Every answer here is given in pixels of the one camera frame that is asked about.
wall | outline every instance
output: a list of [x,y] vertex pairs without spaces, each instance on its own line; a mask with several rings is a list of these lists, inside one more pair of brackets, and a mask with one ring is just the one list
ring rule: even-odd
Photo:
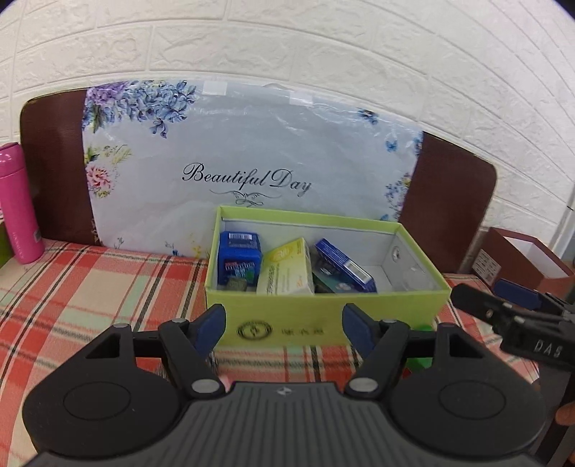
[[29,98],[223,74],[421,122],[497,166],[485,219],[548,242],[575,179],[575,22],[553,0],[16,0],[0,141]]

blue carton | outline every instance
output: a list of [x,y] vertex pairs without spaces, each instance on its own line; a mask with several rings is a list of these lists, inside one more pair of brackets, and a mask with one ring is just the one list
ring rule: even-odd
[[326,239],[316,243],[318,254],[330,263],[349,284],[360,292],[377,292],[375,281],[367,272],[353,262],[345,253],[338,250]]
[[261,263],[262,252],[257,233],[224,231],[220,234],[218,284],[226,285],[230,277],[243,277],[249,286],[255,286]]

red plaid fabric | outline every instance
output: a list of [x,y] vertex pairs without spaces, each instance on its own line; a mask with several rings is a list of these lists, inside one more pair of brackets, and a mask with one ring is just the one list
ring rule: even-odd
[[[25,396],[51,371],[114,322],[151,330],[205,309],[207,262],[46,240],[36,263],[11,259],[0,270],[0,466],[35,454],[21,417]],[[481,289],[473,276],[449,276]],[[446,305],[438,320],[455,322],[532,381],[536,367],[504,355],[489,327]],[[218,348],[214,364],[229,380],[335,381],[361,362],[350,347]],[[139,366],[160,371],[154,359]]]

pink bottle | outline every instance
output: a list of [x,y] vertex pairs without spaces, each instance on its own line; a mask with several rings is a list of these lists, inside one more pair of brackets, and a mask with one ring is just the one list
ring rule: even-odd
[[44,243],[32,206],[24,152],[18,143],[0,147],[0,204],[16,259],[23,265],[37,260]]

brown shoebox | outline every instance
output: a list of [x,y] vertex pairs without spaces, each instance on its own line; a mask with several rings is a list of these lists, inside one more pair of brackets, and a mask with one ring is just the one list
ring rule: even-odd
[[471,267],[490,287],[506,279],[539,292],[565,298],[575,277],[573,272],[537,238],[492,227]]

